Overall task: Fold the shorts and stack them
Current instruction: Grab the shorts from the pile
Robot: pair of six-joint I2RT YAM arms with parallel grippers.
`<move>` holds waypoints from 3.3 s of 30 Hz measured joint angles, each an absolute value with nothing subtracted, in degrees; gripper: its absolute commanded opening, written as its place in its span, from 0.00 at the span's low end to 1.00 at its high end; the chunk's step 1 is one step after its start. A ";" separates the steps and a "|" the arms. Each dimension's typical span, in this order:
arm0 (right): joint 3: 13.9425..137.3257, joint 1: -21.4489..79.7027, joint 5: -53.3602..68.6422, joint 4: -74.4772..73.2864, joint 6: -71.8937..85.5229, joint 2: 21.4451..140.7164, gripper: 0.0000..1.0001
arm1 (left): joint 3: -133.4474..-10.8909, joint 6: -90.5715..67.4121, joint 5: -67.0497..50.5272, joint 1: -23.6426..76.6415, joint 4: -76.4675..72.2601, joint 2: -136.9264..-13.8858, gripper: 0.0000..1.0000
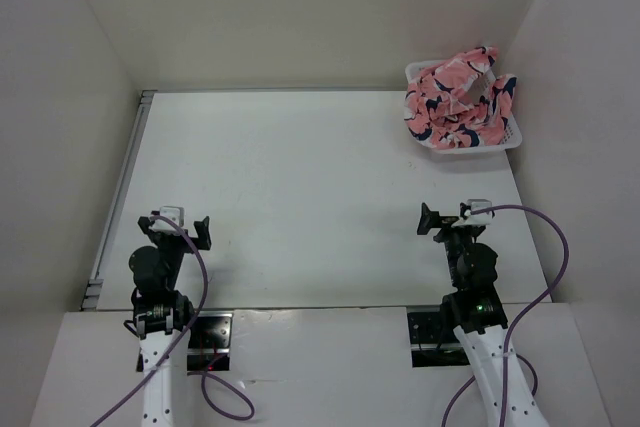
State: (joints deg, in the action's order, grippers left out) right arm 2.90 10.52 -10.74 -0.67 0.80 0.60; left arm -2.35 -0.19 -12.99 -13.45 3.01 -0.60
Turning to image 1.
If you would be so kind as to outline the pink shark print shorts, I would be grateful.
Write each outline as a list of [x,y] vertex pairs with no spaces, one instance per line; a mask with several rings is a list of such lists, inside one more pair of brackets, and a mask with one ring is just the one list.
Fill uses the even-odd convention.
[[513,115],[517,77],[493,72],[487,96],[470,95],[469,90],[493,71],[498,56],[496,47],[476,47],[407,82],[404,122],[412,138],[429,150],[497,145]]

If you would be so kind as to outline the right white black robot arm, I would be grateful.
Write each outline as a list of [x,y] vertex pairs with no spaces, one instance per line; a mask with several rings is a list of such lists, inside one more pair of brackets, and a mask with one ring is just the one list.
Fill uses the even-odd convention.
[[469,200],[444,216],[421,206],[419,235],[437,231],[454,291],[443,297],[438,325],[457,340],[473,371],[490,426],[546,426],[520,358],[507,338],[508,319],[495,288],[498,254],[478,241],[493,219],[486,200]]

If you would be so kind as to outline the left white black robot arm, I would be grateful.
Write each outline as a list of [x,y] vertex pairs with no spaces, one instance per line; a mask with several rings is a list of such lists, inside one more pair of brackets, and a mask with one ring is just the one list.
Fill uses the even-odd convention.
[[193,402],[188,392],[187,350],[200,332],[194,306],[176,289],[184,256],[198,261],[211,249],[210,219],[194,223],[196,235],[183,228],[184,210],[163,207],[138,219],[151,244],[129,258],[135,285],[133,326],[139,339],[143,380],[143,426],[191,426]]

